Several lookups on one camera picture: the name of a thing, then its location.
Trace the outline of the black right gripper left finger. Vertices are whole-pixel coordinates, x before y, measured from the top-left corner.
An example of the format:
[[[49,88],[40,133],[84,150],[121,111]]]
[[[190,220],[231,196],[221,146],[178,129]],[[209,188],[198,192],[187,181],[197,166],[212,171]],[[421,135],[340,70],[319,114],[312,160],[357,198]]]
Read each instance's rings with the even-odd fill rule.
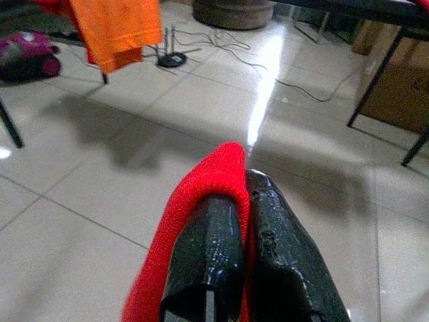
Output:
[[[236,202],[229,197],[206,197],[175,241],[160,319],[237,321],[244,270]]]

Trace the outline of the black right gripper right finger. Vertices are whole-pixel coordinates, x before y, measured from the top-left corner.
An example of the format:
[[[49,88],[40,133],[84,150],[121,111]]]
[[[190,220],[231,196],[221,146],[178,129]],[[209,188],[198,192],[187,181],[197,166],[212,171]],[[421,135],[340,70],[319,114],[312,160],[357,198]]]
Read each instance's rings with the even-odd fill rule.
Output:
[[[350,321],[316,243],[266,174],[247,172],[256,243],[254,321]]]

